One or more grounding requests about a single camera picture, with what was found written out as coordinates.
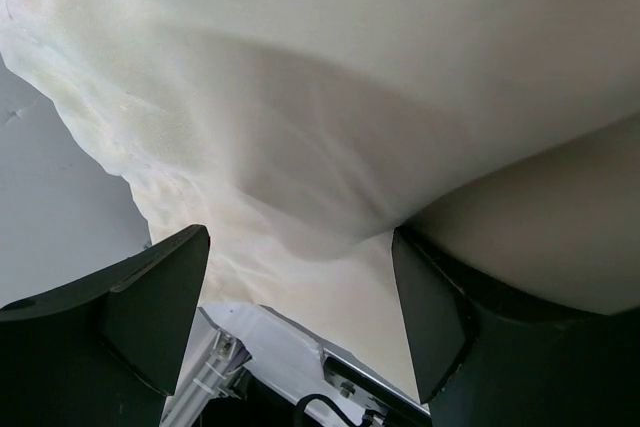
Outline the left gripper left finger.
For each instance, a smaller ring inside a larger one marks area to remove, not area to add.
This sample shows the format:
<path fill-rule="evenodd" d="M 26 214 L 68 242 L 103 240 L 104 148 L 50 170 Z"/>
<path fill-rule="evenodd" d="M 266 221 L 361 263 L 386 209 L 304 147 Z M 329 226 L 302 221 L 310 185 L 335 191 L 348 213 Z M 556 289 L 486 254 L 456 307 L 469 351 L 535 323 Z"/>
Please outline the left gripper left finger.
<path fill-rule="evenodd" d="M 177 387 L 209 254 L 191 225 L 1 309 L 4 426 L 157 426 Z"/>

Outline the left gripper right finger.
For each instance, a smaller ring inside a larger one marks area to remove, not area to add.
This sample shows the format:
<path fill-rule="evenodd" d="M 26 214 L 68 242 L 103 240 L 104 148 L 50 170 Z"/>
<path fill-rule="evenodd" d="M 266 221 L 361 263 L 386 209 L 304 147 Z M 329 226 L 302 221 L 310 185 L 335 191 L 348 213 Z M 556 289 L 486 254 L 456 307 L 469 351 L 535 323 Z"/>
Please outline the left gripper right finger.
<path fill-rule="evenodd" d="M 639 312 L 545 301 L 395 230 L 419 399 L 436 426 L 635 426 Z"/>

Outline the beige trousers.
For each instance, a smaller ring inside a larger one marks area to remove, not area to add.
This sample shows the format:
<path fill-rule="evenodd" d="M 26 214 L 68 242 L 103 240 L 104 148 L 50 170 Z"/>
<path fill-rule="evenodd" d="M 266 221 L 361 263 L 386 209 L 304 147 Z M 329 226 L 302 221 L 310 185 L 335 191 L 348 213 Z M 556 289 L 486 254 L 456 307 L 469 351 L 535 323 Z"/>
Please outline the beige trousers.
<path fill-rule="evenodd" d="M 1 0 L 6 66 L 274 308 L 417 392 L 407 220 L 565 306 L 639 303 L 639 0 Z"/>

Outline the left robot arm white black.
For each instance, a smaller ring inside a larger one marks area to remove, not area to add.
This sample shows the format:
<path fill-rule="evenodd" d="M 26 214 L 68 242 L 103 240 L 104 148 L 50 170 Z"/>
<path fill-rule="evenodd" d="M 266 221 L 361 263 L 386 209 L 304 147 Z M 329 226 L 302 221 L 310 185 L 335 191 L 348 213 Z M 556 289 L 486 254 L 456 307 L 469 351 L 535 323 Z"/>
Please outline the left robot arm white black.
<path fill-rule="evenodd" d="M 276 311 L 198 306 L 207 230 L 1 310 L 5 426 L 635 426 L 639 313 L 550 303 L 407 228 L 393 271 L 418 394 Z"/>

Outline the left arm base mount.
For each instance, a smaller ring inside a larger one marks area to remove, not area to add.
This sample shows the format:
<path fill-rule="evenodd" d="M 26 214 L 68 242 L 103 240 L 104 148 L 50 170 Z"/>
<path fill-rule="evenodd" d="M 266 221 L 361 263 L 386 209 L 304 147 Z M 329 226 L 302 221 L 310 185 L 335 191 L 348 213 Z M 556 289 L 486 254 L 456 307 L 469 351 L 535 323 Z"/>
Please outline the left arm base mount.
<path fill-rule="evenodd" d="M 251 374 L 294 406 L 306 399 L 304 413 L 323 426 L 354 425 L 365 416 L 373 426 L 431 426 L 428 409 L 356 360 L 335 355 L 309 366 L 248 363 Z"/>

